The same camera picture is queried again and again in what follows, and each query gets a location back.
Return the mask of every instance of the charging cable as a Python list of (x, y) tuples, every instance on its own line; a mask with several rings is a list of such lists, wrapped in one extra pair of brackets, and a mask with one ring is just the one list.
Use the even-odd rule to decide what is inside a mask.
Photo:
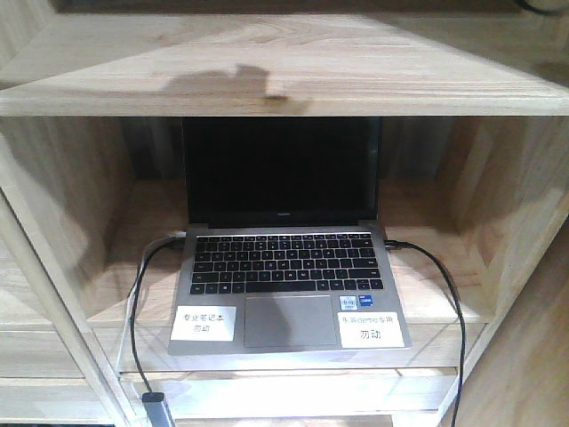
[(464, 316), (462, 315), (461, 302), (459, 301), (459, 295), (456, 290), (456, 286), (454, 285), (451, 275), (449, 274), (448, 270), (443, 265), (443, 263), (441, 263), (436, 258), (435, 255), (426, 251), (422, 247), (414, 245), (413, 243), (399, 242), (398, 240), (385, 240), (385, 247), (389, 251), (394, 249), (414, 249), (415, 251), (419, 251), (422, 254), (426, 255), (438, 267), (439, 271), (445, 278), (449, 290), (451, 291), (451, 296), (453, 297), (453, 302), (454, 302), (454, 309), (456, 310), (456, 314), (459, 317), (459, 322), (461, 323), (461, 338), (462, 338), (461, 355), (459, 361), (459, 383), (458, 383), (458, 389), (456, 391), (456, 399), (454, 401), (453, 420), (451, 422), (451, 427), (454, 427), (456, 425), (456, 415), (459, 412), (459, 404), (461, 403), (462, 382), (464, 381), (464, 357), (466, 353), (466, 324), (464, 322)]

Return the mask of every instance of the laptop keyboard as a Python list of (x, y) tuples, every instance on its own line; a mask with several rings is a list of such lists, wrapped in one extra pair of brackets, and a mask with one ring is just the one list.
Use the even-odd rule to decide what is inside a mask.
[(198, 237), (191, 294), (382, 289), (370, 233)]

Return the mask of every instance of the touchpad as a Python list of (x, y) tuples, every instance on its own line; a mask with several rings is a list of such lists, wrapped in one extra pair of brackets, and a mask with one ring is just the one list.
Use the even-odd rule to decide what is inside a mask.
[(245, 347), (336, 343), (330, 296), (247, 298)]

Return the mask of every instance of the light wood grain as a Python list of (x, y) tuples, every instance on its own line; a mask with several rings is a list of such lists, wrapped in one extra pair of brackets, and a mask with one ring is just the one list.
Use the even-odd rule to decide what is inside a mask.
[(524, 15), (405, 15), (361, 5), (60, 13), (0, 71), (0, 114), (569, 112), (566, 73), (557, 72), (566, 54)]
[[(562, 427), (567, 424), (567, 254), (569, 223), (566, 222), (467, 381), (458, 425)], [(442, 425), (449, 423), (447, 416)]]
[(0, 68), (41, 31), (64, 3), (61, 0), (0, 2)]
[[(452, 368), (377, 369), (336, 375), (253, 372), (239, 379), (200, 380), (171, 373), (154, 374), (149, 380), (154, 389), (166, 393), (175, 418), (345, 416), (436, 411), (455, 374)], [(125, 377), (123, 384), (142, 415), (140, 377)]]
[[(459, 235), (448, 220), (445, 207), (432, 183), (390, 182), (381, 185), (381, 222), (390, 238), (424, 245), (440, 256), (460, 289), (468, 322), (485, 323), (493, 318), (477, 275)], [(166, 232), (187, 226), (184, 189), (181, 183), (137, 182), (124, 220), (119, 226), (108, 266), (96, 284), (89, 323), (97, 327), (120, 327), (125, 297), (132, 285), (144, 245)], [(446, 284), (436, 267), (420, 254), (398, 251), (389, 256), (410, 324), (448, 324), (456, 314), (448, 302)], [(181, 254), (163, 252), (153, 259), (145, 275), (144, 297), (138, 320), (143, 326), (167, 326), (171, 322), (175, 283)]]
[(475, 127), (464, 168), (446, 179), (453, 176), (453, 218), (502, 311), (569, 213), (569, 120), (488, 117)]
[(56, 332), (0, 331), (0, 377), (82, 378)]
[(42, 303), (1, 238), (0, 301), (0, 330), (52, 329)]
[[(476, 341), (484, 325), (468, 324), (467, 350)], [(96, 328), (95, 334), (108, 357), (118, 355), (121, 330)], [(461, 343), (457, 325), (410, 325), (413, 346), (410, 350), (303, 351), (297, 353), (170, 356), (169, 327), (136, 327), (136, 345), (145, 371), (202, 371), (214, 369), (310, 369), (310, 368), (379, 368), (379, 367), (456, 367)], [(130, 352), (130, 339), (124, 342), (119, 370), (136, 372)]]
[(104, 267), (131, 174), (112, 118), (3, 118), (0, 186), (75, 322)]
[(0, 378), (3, 423), (110, 424), (85, 380)]

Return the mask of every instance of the intel sticker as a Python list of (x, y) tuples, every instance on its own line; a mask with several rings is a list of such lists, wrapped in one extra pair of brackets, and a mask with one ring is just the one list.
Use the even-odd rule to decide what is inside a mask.
[(342, 311), (357, 311), (357, 298), (355, 296), (341, 296), (340, 309)]
[(373, 305), (373, 298), (371, 295), (359, 295), (359, 305), (362, 307), (371, 307)]

